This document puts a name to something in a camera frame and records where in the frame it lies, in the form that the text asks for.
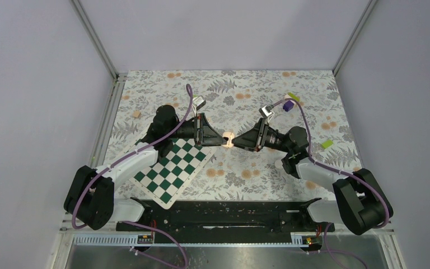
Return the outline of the beige earbud charging case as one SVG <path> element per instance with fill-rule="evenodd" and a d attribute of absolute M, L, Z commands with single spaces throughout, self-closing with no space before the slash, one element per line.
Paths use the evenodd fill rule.
<path fill-rule="evenodd" d="M 235 138 L 235 134 L 233 132 L 223 132 L 222 134 L 225 143 L 222 144 L 222 147 L 230 149 L 234 147 L 233 139 Z"/>

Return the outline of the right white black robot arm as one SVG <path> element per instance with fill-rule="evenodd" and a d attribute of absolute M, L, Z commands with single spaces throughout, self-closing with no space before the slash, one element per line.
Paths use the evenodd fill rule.
<path fill-rule="evenodd" d="M 258 152 L 267 147 L 285 152 L 284 171 L 314 182 L 335 194 L 335 200 L 317 200 L 300 213 L 298 222 L 312 231 L 321 222 L 342 223 L 355 235 L 378 229 L 389 223 L 394 212 L 371 171 L 362 168 L 347 172 L 315 161 L 309 150 L 309 132 L 299 126 L 282 134 L 260 119 L 254 127 L 235 137 L 235 147 Z"/>

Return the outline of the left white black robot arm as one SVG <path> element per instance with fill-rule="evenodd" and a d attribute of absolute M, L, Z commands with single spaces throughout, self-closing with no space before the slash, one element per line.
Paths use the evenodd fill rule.
<path fill-rule="evenodd" d="M 204 114 L 179 119 L 175 108 L 156 110 L 146 135 L 136 148 L 112 164 L 80 167 L 68 191 L 64 209 L 72 215 L 72 227 L 99 230 L 110 221 L 129 221 L 137 230 L 151 224 L 150 213 L 135 199 L 115 199 L 115 191 L 145 168 L 157 164 L 173 149 L 174 139 L 193 139 L 197 146 L 221 146 L 227 140 L 207 122 Z"/>

